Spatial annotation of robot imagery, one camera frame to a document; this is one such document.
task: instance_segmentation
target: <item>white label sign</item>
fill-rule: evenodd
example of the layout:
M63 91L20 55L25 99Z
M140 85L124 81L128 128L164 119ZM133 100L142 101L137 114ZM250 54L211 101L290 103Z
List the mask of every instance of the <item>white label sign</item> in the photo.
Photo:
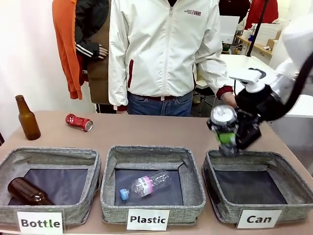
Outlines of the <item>white label sign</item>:
M18 211L21 234L62 234L61 212L22 212Z
M274 228L281 210L257 211L244 210L241 214L237 229L266 229Z
M169 214L169 210L129 209L127 229L165 231Z

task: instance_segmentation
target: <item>black sleeve with white stripes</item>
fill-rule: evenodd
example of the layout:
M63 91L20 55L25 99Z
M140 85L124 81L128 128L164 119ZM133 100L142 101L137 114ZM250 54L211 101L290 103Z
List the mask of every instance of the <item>black sleeve with white stripes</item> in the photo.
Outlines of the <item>black sleeve with white stripes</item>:
M98 58L99 44L91 42L84 36L83 31L85 27L86 14L92 7L93 0L78 0L76 3L76 18L75 18L75 44L76 51L85 57Z

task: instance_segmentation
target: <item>maroon cuff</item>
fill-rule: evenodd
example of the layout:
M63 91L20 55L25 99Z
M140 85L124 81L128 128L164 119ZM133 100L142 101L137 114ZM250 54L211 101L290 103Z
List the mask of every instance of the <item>maroon cuff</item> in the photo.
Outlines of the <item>maroon cuff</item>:
M234 90L231 86L223 86L216 93L217 99L221 100L221 96L226 92L234 92Z
M118 107L117 107L117 110L118 110L118 111L121 111L121 112L127 111L127 106L124 106L124 105L118 106Z

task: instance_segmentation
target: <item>clear plastic bottle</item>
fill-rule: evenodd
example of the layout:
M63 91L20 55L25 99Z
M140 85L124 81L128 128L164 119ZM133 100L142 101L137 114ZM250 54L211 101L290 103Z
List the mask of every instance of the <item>clear plastic bottle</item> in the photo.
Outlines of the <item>clear plastic bottle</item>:
M166 170L159 170L151 175L143 176L133 181L129 189L123 188L119 191L123 201L138 199L151 194L159 188L164 188L170 185L171 179L169 172Z

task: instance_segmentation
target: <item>beer bottle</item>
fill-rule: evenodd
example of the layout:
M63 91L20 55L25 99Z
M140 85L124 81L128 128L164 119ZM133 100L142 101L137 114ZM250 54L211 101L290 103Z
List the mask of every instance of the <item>beer bottle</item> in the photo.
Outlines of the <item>beer bottle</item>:
M29 107L26 104L22 95L17 95L15 99L20 112L19 120L26 135L26 138L30 141L38 139L41 133L34 113L29 110Z
M54 205L47 194L23 177L12 180L8 185L9 193L24 205Z

